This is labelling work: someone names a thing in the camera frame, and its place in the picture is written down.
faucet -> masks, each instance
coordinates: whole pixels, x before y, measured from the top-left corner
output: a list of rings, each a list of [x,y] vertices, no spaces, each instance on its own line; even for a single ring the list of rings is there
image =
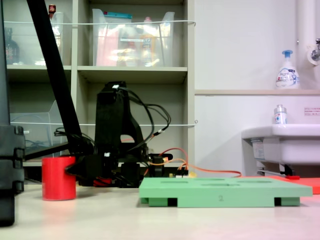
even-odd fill
[[[318,49],[312,51],[311,58],[314,61],[319,61],[320,60],[320,38],[317,38],[315,40],[315,43],[316,43]]]

yellow connector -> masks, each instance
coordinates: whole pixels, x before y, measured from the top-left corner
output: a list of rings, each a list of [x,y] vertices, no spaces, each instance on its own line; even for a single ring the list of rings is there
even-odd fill
[[[189,172],[189,175],[188,175],[189,178],[196,178],[197,177],[197,174],[193,171]]]

black pole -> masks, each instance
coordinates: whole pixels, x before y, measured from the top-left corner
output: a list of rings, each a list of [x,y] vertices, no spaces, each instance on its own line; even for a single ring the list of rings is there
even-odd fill
[[[0,125],[10,125],[4,12],[0,1]]]
[[[50,83],[59,108],[62,123],[66,133],[81,134],[76,110],[72,102],[64,67],[60,58],[59,50],[45,0],[27,0],[30,13],[38,36]],[[72,144],[74,139],[68,137]]]

white table surface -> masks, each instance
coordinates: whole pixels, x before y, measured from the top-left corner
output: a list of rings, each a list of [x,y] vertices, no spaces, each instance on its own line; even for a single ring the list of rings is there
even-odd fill
[[[300,207],[177,208],[139,204],[137,189],[78,187],[43,201],[40,185],[16,197],[0,240],[320,240],[320,195]]]

blue pump cap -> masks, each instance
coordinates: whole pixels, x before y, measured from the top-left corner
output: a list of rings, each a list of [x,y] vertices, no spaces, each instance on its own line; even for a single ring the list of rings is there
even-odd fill
[[[293,54],[294,52],[291,50],[285,50],[282,52],[285,58],[290,58],[290,55]]]

